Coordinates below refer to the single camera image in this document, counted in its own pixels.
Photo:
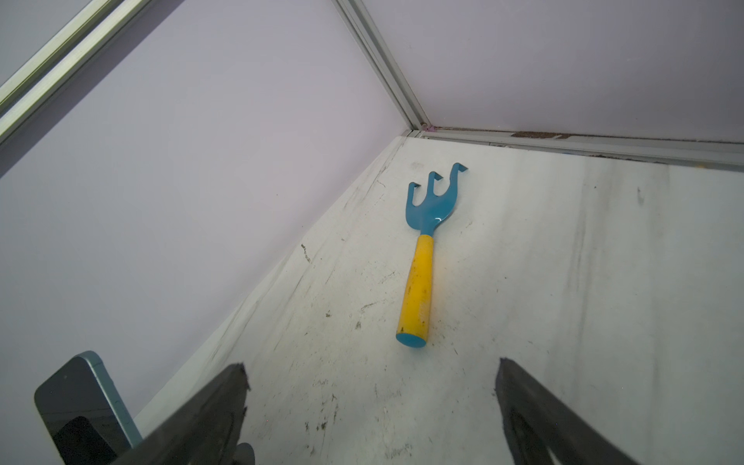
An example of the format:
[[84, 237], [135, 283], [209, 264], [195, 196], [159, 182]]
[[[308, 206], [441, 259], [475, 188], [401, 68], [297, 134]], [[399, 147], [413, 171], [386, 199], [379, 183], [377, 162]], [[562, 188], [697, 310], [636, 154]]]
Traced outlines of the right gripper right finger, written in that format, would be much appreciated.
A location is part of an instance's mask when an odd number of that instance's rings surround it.
[[501, 358], [495, 394], [517, 464], [633, 464], [514, 360]]

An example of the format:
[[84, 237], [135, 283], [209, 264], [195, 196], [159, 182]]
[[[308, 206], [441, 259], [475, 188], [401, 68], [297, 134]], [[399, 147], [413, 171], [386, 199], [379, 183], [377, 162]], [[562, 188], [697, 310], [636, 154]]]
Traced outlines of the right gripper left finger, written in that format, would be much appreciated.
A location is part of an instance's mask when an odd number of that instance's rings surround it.
[[117, 464], [234, 464], [250, 391], [241, 363], [227, 366]]

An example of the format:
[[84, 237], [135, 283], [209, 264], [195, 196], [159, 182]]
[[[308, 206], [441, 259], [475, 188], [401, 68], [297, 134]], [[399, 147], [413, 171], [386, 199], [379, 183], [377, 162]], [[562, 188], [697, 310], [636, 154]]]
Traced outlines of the black phone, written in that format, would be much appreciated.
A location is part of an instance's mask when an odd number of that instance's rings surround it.
[[65, 464], [112, 464], [143, 441], [102, 358], [73, 356], [34, 393], [37, 411]]

